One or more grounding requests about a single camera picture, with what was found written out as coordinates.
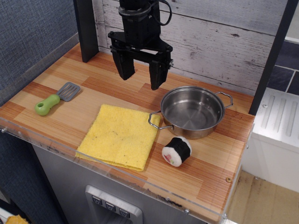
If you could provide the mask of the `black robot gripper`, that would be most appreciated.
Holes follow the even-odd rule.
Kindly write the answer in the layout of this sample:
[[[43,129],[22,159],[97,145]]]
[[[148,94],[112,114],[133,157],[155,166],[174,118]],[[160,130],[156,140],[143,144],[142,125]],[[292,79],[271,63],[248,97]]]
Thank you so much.
[[[172,10],[166,23],[161,22],[159,9],[119,9],[119,14],[124,31],[108,34],[118,73],[127,80],[135,73],[134,60],[148,63],[151,89],[157,90],[173,66],[173,48],[160,38],[161,27],[171,21]]]

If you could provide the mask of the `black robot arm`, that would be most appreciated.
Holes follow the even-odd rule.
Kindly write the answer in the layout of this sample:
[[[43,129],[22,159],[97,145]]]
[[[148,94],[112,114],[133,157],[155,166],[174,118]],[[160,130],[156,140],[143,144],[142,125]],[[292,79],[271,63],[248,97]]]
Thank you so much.
[[[160,38],[161,27],[169,22],[160,21],[159,1],[121,0],[118,10],[124,30],[108,37],[120,77],[127,80],[135,73],[135,60],[148,63],[151,88],[157,90],[173,65],[173,48]]]

